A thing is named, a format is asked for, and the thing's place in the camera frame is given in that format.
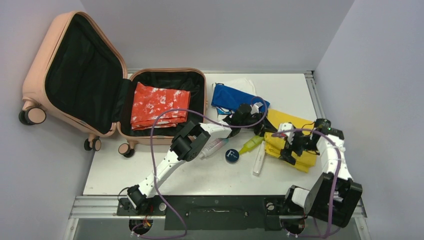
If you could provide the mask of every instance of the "gray wall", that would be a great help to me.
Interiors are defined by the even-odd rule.
[[[356,0],[315,72],[373,240],[422,239],[424,1]]]
[[[312,70],[354,0],[81,0],[130,69]]]
[[[0,3],[0,239],[61,239],[82,193],[92,159],[85,135],[52,117],[25,126],[18,113],[22,84],[53,18],[83,9],[79,0]]]

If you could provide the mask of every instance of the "suitcase lining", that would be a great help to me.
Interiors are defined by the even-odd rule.
[[[145,130],[132,130],[131,129],[131,112],[133,110],[134,91],[136,90],[137,83],[140,82],[145,86],[162,88],[162,89],[177,89],[190,91],[190,102],[188,109],[198,113],[204,112],[205,107],[205,79],[204,77],[194,71],[181,71],[181,72],[152,72],[146,71],[137,75],[130,84],[127,92],[127,98],[122,109],[120,119],[121,131],[127,136],[133,137],[147,137],[150,136],[151,128]],[[194,123],[203,122],[203,117],[188,113],[187,121]],[[184,126],[185,122],[178,124],[176,127],[155,128],[153,130],[154,136],[175,136]]]
[[[89,21],[76,14],[45,79],[49,101],[102,134],[111,129],[123,69]]]

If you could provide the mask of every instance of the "suitcase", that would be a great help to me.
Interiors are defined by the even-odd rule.
[[[150,129],[131,130],[138,82],[190,91],[189,109],[205,114],[206,81],[197,69],[150,68],[127,78],[124,59],[90,16],[80,11],[61,14],[51,23],[23,83],[19,121],[41,124],[48,113],[88,133],[87,151],[99,151],[100,137],[109,137],[117,129],[127,140],[118,151],[131,157],[136,144],[150,144]],[[200,123],[203,118],[189,113],[187,121]],[[182,127],[184,123],[155,128],[153,144],[171,144]]]

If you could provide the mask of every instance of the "cable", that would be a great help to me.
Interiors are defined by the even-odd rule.
[[[119,196],[121,195],[121,193],[124,191],[124,190],[127,190],[127,189],[129,189],[129,187],[124,187],[119,193],[118,193],[118,202],[119,202],[119,204],[120,205],[124,205],[124,204],[122,204],[122,202],[121,202],[121,199],[119,198]]]
[[[329,201],[328,201],[328,223],[327,223],[327,229],[325,231],[325,234],[323,236],[319,235],[319,236],[302,236],[302,237],[306,237],[306,238],[328,238],[330,236],[330,231],[331,231],[331,225],[332,225],[332,221],[333,221],[333,200],[334,200],[334,192],[336,191],[336,182],[337,182],[337,176],[339,175],[339,171],[340,171],[340,167],[342,165],[341,159],[342,159],[342,154],[340,153],[339,148],[336,146],[336,143],[333,142],[327,135],[325,135],[324,133],[317,131],[317,130],[313,130],[313,129],[308,129],[308,128],[295,128],[295,129],[290,129],[290,130],[284,130],[284,131],[279,131],[276,133],[273,133],[272,136],[273,137],[281,137],[281,134],[284,133],[290,133],[290,132],[303,132],[303,131],[308,131],[311,132],[312,134],[317,134],[320,135],[321,137],[325,138],[331,145],[333,145],[335,148],[335,151],[337,153],[337,167],[335,169],[335,173],[334,173],[334,177],[332,180],[332,184],[331,184],[331,190],[330,190],[330,196],[329,196]]]
[[[302,127],[301,127],[301,129],[303,129],[305,126],[307,126],[307,125],[313,125],[315,122],[313,121],[313,122],[311,122],[311,123],[306,123],[305,125],[303,125]]]
[[[145,225],[147,225],[147,226],[149,226],[149,227],[150,227],[151,225],[150,225],[150,223],[147,221],[147,217],[148,217],[148,216],[149,216],[149,215],[147,215],[147,214],[146,214],[146,216],[144,217],[143,225],[145,224]]]
[[[338,233],[340,231],[340,229],[342,229],[341,227],[338,227],[335,231],[331,232],[327,237],[321,236],[321,231],[318,228],[318,224],[317,224],[317,219],[315,217],[312,218],[313,219],[313,225],[315,226],[316,231],[318,232],[318,236],[313,236],[313,235],[301,235],[301,234],[293,234],[289,231],[286,230],[287,235],[291,235],[291,236],[300,236],[302,238],[328,238],[336,233]]]
[[[150,213],[153,213],[153,205],[150,205]],[[149,215],[146,214],[146,217],[144,218],[144,222],[147,224],[147,226],[151,227],[152,225],[149,223],[149,221],[147,220],[147,217]]]
[[[268,106],[267,106],[267,103],[265,102],[265,100],[264,100],[263,98],[259,97],[259,96],[255,96],[255,97],[253,97],[253,98],[252,98],[252,100],[253,100],[253,99],[255,99],[255,98],[259,98],[259,99],[260,99],[260,100],[264,103],[265,111],[264,111],[264,113],[263,113],[262,118],[261,118],[259,121],[255,122],[255,123],[253,123],[253,124],[250,124],[250,125],[246,125],[246,126],[225,125],[225,124],[219,123],[219,122],[217,122],[217,121],[214,121],[214,120],[210,119],[209,117],[207,117],[207,116],[205,116],[205,115],[203,115],[203,114],[201,114],[201,113],[199,113],[199,112],[196,112],[196,111],[193,111],[193,110],[190,110],[190,109],[186,109],[186,108],[174,108],[174,109],[169,109],[169,110],[166,110],[166,111],[162,112],[159,116],[157,116],[157,118],[156,118],[156,120],[154,121],[153,125],[151,126],[151,130],[150,130],[150,153],[151,153],[151,161],[152,161],[152,163],[153,163],[153,174],[154,174],[155,176],[157,175],[156,162],[155,162],[155,152],[153,151],[153,131],[155,130],[155,126],[156,126],[156,124],[158,123],[159,119],[160,119],[160,118],[161,118],[164,114],[169,113],[169,112],[175,112],[175,111],[185,111],[185,112],[188,112],[188,113],[192,113],[192,114],[199,115],[199,116],[203,117],[204,119],[208,120],[209,122],[211,122],[211,123],[213,123],[213,124],[216,124],[216,125],[219,125],[219,126],[222,126],[222,127],[235,128],[235,129],[247,129],[247,128],[253,127],[253,126],[257,125],[257,124],[260,124],[260,123],[261,123],[261,122],[265,119],[265,117],[267,116],[267,113],[268,113]],[[154,183],[154,189],[156,190],[157,195],[160,197],[160,199],[162,199],[162,201],[165,203],[165,205],[166,205],[169,209],[171,209],[171,211],[172,211],[172,212],[174,212],[174,213],[175,213],[175,215],[176,215],[176,216],[178,217],[178,219],[181,221],[182,225],[184,225],[184,233],[183,233],[183,234],[180,234],[180,235],[175,235],[175,236],[143,236],[143,235],[138,235],[138,237],[143,238],[143,239],[174,239],[174,238],[182,238],[182,237],[185,237],[185,236],[187,235],[187,224],[186,224],[186,222],[185,222],[185,221],[184,221],[184,219],[181,217],[181,215],[177,212],[177,210],[175,210],[175,209],[171,206],[171,204],[170,204],[170,203],[169,203],[169,202],[168,202],[168,201],[164,198],[164,196],[161,194],[161,192],[159,191],[159,188],[158,188],[158,183],[157,183],[157,179],[156,179],[156,177],[154,177],[154,178],[153,178],[153,183]],[[132,236],[132,234],[134,233],[134,230],[135,230],[135,229],[137,229],[137,228],[138,228],[139,226],[141,226],[142,224],[143,224],[143,223],[137,224],[137,225],[135,225],[135,226],[131,229],[131,236]]]
[[[312,152],[312,151],[309,151],[309,150],[305,150],[305,152],[307,152],[308,154],[312,154],[312,155],[320,155],[317,151]]]

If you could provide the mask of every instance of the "suitcase wheel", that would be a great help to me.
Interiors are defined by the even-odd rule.
[[[90,146],[90,142],[89,142],[89,139],[88,138],[84,142],[84,149],[86,151],[91,151],[92,150],[92,147]]]
[[[126,158],[131,158],[136,151],[134,148],[131,149],[128,143],[122,143],[118,148],[118,152]]]
[[[100,148],[102,148],[102,141],[100,141],[100,139],[98,139],[98,138],[95,138],[95,139],[93,139],[92,146],[93,146],[94,151],[97,152],[97,151],[100,150]]]
[[[31,107],[26,111],[20,111],[18,118],[24,125],[42,124],[46,120],[46,112],[39,107]]]
[[[89,139],[87,138],[84,142],[84,149],[86,151],[94,150],[97,152],[100,150],[101,147],[102,147],[102,141],[100,141],[100,139],[98,138],[93,139],[92,142],[90,142]]]

